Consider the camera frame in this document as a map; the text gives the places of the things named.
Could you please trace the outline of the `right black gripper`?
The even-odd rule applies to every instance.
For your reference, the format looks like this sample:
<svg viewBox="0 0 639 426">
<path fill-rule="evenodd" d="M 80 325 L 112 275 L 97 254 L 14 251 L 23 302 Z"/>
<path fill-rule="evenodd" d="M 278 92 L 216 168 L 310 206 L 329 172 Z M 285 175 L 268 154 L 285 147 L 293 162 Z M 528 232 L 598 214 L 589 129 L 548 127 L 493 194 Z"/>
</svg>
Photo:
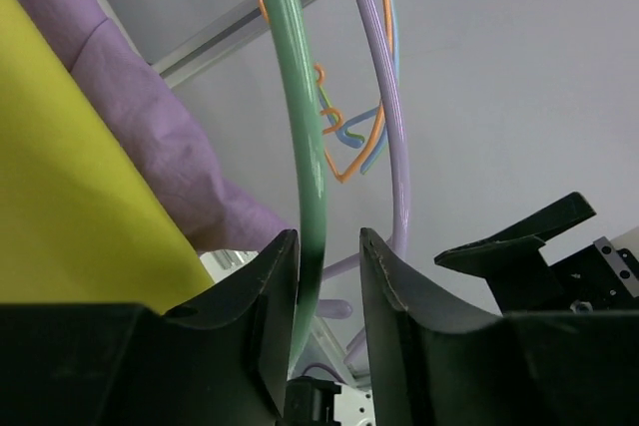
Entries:
<svg viewBox="0 0 639 426">
<path fill-rule="evenodd" d="M 573 192 L 487 238 L 438 254 L 438 266 L 487 282 L 501 312 L 557 310 L 573 313 L 637 310 L 638 259 L 606 237 L 549 266 L 547 242 L 595 216 Z"/>
</svg>

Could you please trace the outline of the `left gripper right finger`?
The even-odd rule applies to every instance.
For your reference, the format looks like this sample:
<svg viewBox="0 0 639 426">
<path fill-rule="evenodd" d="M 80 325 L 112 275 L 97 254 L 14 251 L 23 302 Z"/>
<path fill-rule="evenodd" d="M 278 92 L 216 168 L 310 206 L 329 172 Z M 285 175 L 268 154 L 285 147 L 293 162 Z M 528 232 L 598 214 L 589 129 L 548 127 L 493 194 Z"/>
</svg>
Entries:
<svg viewBox="0 0 639 426">
<path fill-rule="evenodd" d="M 634 425 L 634 311 L 497 316 L 359 236 L 379 425 Z"/>
</svg>

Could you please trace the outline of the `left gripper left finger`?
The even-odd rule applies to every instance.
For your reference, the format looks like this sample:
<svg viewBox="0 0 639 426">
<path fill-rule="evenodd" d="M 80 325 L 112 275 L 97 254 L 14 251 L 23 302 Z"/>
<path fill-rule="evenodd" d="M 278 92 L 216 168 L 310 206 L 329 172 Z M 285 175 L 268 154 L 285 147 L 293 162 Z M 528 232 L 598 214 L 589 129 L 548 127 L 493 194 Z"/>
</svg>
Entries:
<svg viewBox="0 0 639 426">
<path fill-rule="evenodd" d="M 5 425 L 273 425 L 283 415 L 299 240 L 165 314 L 139 304 L 1 308 Z"/>
</svg>

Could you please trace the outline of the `yellow trousers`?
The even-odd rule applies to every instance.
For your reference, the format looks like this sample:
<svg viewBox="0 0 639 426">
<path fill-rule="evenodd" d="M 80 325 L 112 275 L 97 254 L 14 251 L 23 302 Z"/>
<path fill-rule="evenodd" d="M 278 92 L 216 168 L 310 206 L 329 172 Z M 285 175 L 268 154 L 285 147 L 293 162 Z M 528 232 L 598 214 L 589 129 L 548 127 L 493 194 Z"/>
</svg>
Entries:
<svg viewBox="0 0 639 426">
<path fill-rule="evenodd" d="M 18 0 L 1 0 L 1 299 L 138 302 L 212 285 Z"/>
</svg>

